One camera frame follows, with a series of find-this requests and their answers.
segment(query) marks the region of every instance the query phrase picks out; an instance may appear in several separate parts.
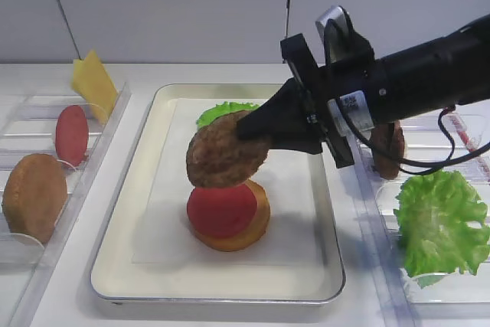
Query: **robotic arm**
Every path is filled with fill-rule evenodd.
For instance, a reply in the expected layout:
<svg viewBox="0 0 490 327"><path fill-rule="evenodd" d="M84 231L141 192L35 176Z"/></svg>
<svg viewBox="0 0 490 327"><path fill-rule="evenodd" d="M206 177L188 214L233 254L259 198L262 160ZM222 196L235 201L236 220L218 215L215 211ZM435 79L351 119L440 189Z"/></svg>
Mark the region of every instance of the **robotic arm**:
<svg viewBox="0 0 490 327"><path fill-rule="evenodd" d="M380 59L341 6L327 10L316 27L325 66L317 65L302 34L282 40L283 59L293 77L238 122L240 139L271 135L273 149L310 154L322 152L326 142L337 168L354 164L348 132L389 159L422 168L455 165L490 149L489 143L457 159L415 162L372 147L360 133L378 124L490 99L490 15L444 38Z"/></svg>

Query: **tray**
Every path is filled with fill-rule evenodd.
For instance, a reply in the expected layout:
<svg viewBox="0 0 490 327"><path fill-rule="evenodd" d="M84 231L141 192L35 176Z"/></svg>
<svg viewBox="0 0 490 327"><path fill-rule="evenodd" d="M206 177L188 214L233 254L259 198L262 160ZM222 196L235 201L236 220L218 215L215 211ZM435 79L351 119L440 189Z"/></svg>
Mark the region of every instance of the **tray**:
<svg viewBox="0 0 490 327"><path fill-rule="evenodd" d="M408 145L406 157L421 161L444 159L449 152L449 142L438 131L437 115L427 114L420 118L401 122ZM456 141L454 157L465 155L477 148L486 132L485 117L478 115L450 114L444 119L445 126ZM393 209L398 207L396 195L400 186L411 175L400 173L394 180L383 180L373 170L371 150L350 138L356 156L356 172L364 196L362 213L365 222L364 232L371 234L367 242L372 253L379 257L379 285L386 283L385 295L380 299L392 299L405 312L414 313L415 318L478 318L490 316L490 260L484 262L477 276L467 273L461 275L430 274L409 278L403 269L403 260L397 249L398 225ZM478 157L460 165L445 168L447 171L459 170L490 205L490 158ZM430 286L424 284L437 278Z"/></svg>
<svg viewBox="0 0 490 327"><path fill-rule="evenodd" d="M172 318L198 312L199 319L215 319L213 307L226 307L222 316L241 320L256 316L254 308L266 314L287 309L298 317L301 309L311 312L341 294L345 272L321 155L269 154L253 180L266 189L272 217L252 247L221 253L186 237L182 209L192 187L185 151L195 120L215 103L263 102L279 88L196 84L157 92L91 270L101 302L132 308L133 316L138 307L148 313L153 306L159 319L170 318L170 311ZM301 243L302 250L295 237L311 244Z"/></svg>
<svg viewBox="0 0 490 327"><path fill-rule="evenodd" d="M80 105L89 123L87 160L65 170L68 198L46 245L12 234L0 213L0 326L27 326L38 307L83 201L129 101L129 88L115 81L116 106L105 126L92 116L89 104L75 92L2 96L0 110L0 196L11 170L25 155L43 152L56 157L54 132L61 111Z"/></svg>

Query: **lettuce leaf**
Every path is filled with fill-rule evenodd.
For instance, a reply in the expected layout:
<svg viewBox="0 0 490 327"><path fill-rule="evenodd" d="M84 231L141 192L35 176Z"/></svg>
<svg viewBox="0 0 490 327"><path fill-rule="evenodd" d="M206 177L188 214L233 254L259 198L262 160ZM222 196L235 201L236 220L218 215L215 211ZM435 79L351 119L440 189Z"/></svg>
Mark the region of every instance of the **lettuce leaf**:
<svg viewBox="0 0 490 327"><path fill-rule="evenodd" d="M413 176L397 200L394 214L408 276L456 270L476 275L490 254L487 205L460 172Z"/></svg>
<svg viewBox="0 0 490 327"><path fill-rule="evenodd" d="M200 129L203 126L211 124L216 118L219 118L220 116L234 113L240 110L255 110L258 107L259 105L256 105L254 103L229 103L225 101L222 104L217 104L215 107L204 111L201 116L199 116L196 124L198 125L198 129Z"/></svg>

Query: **bottom bun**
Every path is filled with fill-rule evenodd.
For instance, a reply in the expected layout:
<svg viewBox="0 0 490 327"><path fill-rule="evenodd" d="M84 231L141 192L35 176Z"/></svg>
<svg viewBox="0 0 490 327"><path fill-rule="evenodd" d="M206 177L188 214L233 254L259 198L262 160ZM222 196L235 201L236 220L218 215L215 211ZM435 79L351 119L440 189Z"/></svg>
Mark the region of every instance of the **bottom bun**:
<svg viewBox="0 0 490 327"><path fill-rule="evenodd" d="M245 185L252 191L257 199L257 211L249 226L232 237L215 238L208 237L194 231L194 235L208 247L222 252L234 252L242 250L257 242L267 230L270 219L270 206L266 191L256 182L247 180Z"/></svg>

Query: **burger patty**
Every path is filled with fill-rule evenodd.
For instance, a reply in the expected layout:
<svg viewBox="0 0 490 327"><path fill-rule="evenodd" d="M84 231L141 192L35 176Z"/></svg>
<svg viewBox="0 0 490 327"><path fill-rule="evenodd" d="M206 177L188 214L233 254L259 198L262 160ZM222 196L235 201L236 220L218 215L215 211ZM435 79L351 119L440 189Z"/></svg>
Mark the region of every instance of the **burger patty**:
<svg viewBox="0 0 490 327"><path fill-rule="evenodd" d="M388 151L392 156L402 159L405 154L405 138L400 121L390 124L380 124L371 130L370 142L379 149ZM374 167L380 177L388 180L395 179L400 171L399 164L382 155L372 152Z"/></svg>
<svg viewBox="0 0 490 327"><path fill-rule="evenodd" d="M193 186L232 187L244 183L257 172L267 158L272 140L270 137L237 138L237 122L249 113L241 110L220 116L196 132L185 158Z"/></svg>

